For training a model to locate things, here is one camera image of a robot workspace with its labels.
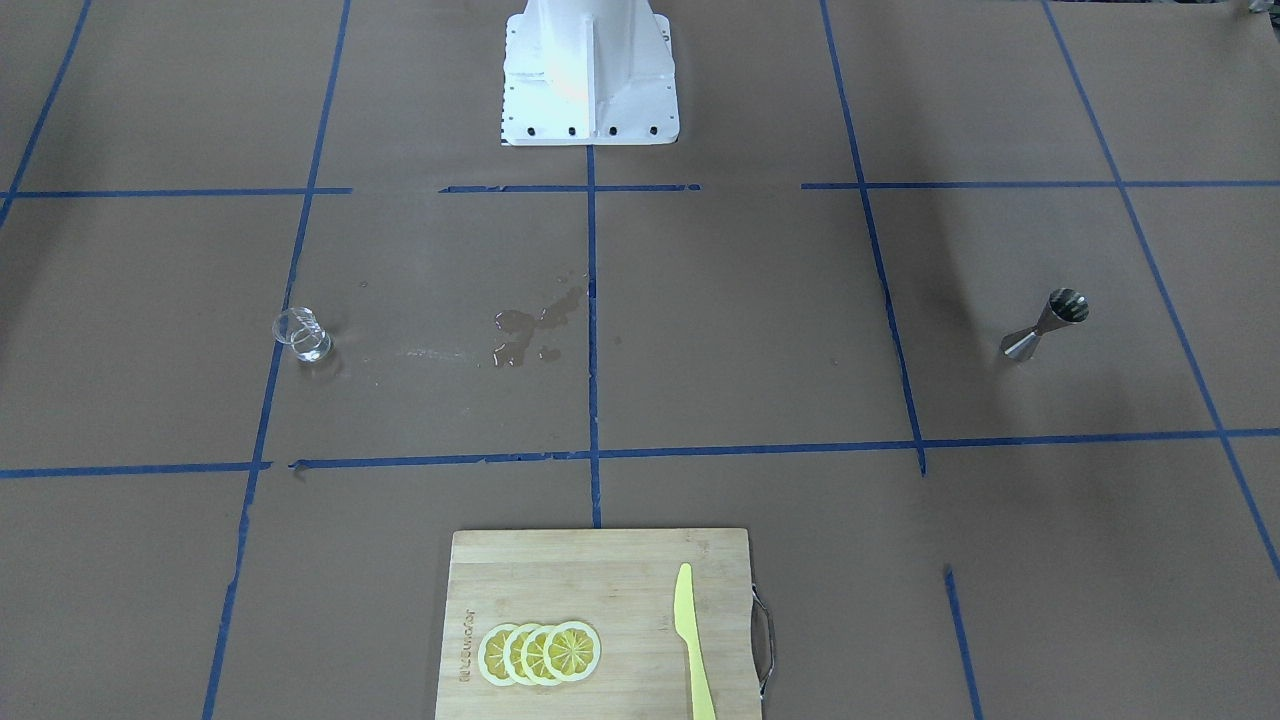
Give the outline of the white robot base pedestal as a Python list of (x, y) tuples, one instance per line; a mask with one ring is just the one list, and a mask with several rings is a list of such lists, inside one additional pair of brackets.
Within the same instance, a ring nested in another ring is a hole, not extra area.
[(672, 28), (648, 1), (529, 1), (506, 20), (500, 142), (678, 141)]

